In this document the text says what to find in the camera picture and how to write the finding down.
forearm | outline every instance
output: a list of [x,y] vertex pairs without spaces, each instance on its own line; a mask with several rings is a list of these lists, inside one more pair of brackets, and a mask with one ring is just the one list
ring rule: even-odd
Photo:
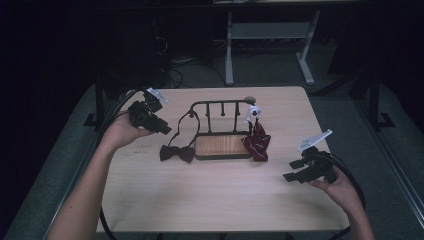
[[78,184],[60,209],[48,239],[94,239],[114,152],[99,145]]
[[347,213],[349,224],[354,240],[375,240],[371,224],[365,211],[358,210],[353,213]]

white object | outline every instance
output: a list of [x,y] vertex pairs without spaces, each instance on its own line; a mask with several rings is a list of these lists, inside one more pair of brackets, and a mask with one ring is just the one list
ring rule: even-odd
[[255,117],[259,118],[261,115],[261,109],[258,106],[249,106],[249,109],[247,110],[246,118],[244,119],[245,123],[249,123],[250,119],[252,119],[253,113],[256,112]]
[[158,89],[148,88],[147,91],[155,96],[157,99],[162,100],[164,103],[168,103],[168,99],[166,99],[162,92]]
[[318,134],[318,135],[315,135],[313,137],[303,139],[302,142],[300,143],[300,146],[297,148],[297,150],[299,152],[302,152],[303,150],[308,149],[308,148],[314,146],[319,141],[321,141],[322,139],[326,138],[328,135],[330,135],[332,133],[333,132],[330,129],[328,129],[327,132],[323,132],[323,133]]

bow tie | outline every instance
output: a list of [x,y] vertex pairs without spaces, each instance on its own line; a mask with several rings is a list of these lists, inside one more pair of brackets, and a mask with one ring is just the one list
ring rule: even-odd
[[265,133],[264,128],[256,118],[255,126],[249,122],[249,136],[243,138],[241,141],[246,149],[252,154],[253,160],[258,162],[268,161],[268,154],[266,149],[268,148],[271,135]]
[[179,148],[176,146],[162,145],[159,156],[161,161],[168,160],[173,156],[179,156],[183,161],[191,163],[194,158],[194,148],[190,146]]

white table leg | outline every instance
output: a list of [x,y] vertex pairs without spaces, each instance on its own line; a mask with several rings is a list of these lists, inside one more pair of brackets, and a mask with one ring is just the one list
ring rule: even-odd
[[233,79],[233,61],[231,58],[231,25],[232,25],[232,13],[228,13],[228,25],[227,25],[227,54],[225,56],[225,84],[231,86],[234,84]]
[[318,18],[320,11],[315,11],[314,16],[312,17],[311,24],[309,25],[308,32],[305,37],[305,46],[301,52],[296,53],[297,61],[299,62],[300,68],[302,70],[305,81],[308,85],[313,85],[314,79],[312,78],[311,71],[309,70],[308,64],[306,63],[306,56],[309,51],[309,46],[311,45],[312,38],[314,37],[315,29],[317,26]]

human hand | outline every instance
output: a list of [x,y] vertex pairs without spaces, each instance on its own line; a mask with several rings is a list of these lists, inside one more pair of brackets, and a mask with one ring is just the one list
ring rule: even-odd
[[120,147],[132,143],[139,137],[145,137],[153,134],[147,129],[134,127],[127,113],[118,113],[116,119],[108,127],[103,135],[101,146],[105,146],[111,150],[117,150]]
[[316,179],[308,182],[308,184],[327,193],[347,214],[363,210],[362,202],[349,178],[336,166],[333,166],[333,171],[337,177],[334,183],[330,184],[325,179],[324,181]]

